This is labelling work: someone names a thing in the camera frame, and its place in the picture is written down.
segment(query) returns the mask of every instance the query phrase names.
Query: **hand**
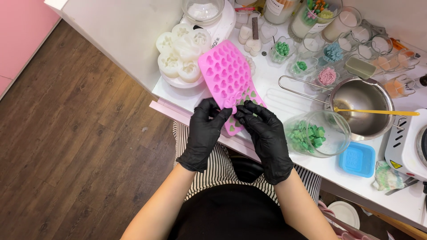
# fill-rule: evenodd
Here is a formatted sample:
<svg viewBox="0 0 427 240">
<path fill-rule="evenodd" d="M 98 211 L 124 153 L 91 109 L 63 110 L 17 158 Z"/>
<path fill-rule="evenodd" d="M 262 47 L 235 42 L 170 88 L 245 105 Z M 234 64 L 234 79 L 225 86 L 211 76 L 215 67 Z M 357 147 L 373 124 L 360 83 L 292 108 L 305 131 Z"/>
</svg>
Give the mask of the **hand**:
<svg viewBox="0 0 427 240">
<path fill-rule="evenodd" d="M 189 171 L 203 172 L 208 168 L 208 157 L 221 135 L 221 128 L 230 117 L 232 109 L 218 111 L 213 98 L 203 99 L 190 118 L 190 133 L 184 153 L 176 159 Z"/>
<path fill-rule="evenodd" d="M 251 135 L 255 152 L 264 167 L 265 180 L 271 185 L 286 180 L 293 169 L 293 162 L 289 158 L 282 122 L 274 113 L 250 100 L 237 106 L 234 117 Z"/>
</svg>

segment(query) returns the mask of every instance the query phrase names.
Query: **candle label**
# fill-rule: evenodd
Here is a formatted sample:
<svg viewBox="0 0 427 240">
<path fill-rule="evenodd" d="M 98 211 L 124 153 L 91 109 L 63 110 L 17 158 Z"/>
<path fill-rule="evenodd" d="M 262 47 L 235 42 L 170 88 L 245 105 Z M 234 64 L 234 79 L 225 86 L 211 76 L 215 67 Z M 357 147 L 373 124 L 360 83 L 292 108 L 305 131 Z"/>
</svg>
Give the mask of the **candle label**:
<svg viewBox="0 0 427 240">
<path fill-rule="evenodd" d="M 309 33 L 321 32 L 329 24 L 330 24 L 330 22 L 324 23 L 324 24 L 316 23 L 308 32 Z"/>
<path fill-rule="evenodd" d="M 267 8 L 270 12 L 276 16 L 280 15 L 280 12 L 283 9 L 283 4 L 280 4 L 276 0 L 267 0 Z"/>
</svg>

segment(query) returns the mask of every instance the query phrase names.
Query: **person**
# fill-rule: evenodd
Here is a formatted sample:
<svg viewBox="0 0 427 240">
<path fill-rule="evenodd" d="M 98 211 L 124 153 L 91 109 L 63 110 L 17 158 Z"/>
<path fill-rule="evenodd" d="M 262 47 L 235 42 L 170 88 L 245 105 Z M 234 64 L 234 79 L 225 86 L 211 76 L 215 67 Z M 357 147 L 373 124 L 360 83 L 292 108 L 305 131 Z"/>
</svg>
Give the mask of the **person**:
<svg viewBox="0 0 427 240">
<path fill-rule="evenodd" d="M 217 143 L 232 109 L 204 99 L 189 129 L 174 123 L 175 167 L 121 240 L 338 239 L 317 207 L 321 177 L 293 164 L 281 121 L 250 100 L 237 109 L 264 173 L 253 183 L 237 179 Z"/>
</svg>

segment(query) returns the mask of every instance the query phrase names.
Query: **wooden floor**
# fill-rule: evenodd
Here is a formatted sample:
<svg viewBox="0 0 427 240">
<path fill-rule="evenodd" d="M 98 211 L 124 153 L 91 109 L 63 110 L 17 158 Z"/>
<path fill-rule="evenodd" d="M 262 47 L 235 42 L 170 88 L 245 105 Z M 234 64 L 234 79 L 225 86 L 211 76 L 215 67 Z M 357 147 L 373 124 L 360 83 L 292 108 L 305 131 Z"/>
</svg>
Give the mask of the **wooden floor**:
<svg viewBox="0 0 427 240">
<path fill-rule="evenodd" d="M 152 100 L 61 21 L 0 101 L 0 239 L 120 239 L 173 166 Z"/>
</svg>

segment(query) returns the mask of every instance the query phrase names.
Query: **black top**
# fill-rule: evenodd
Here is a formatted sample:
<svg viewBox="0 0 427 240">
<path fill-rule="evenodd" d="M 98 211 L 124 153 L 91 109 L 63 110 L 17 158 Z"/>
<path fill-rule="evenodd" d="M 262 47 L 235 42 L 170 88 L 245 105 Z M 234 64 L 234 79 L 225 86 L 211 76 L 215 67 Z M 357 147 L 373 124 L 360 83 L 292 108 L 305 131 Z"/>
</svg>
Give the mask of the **black top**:
<svg viewBox="0 0 427 240">
<path fill-rule="evenodd" d="M 186 201 L 168 239 L 307 238 L 285 223 L 280 207 L 257 187 L 223 184 Z"/>
</svg>

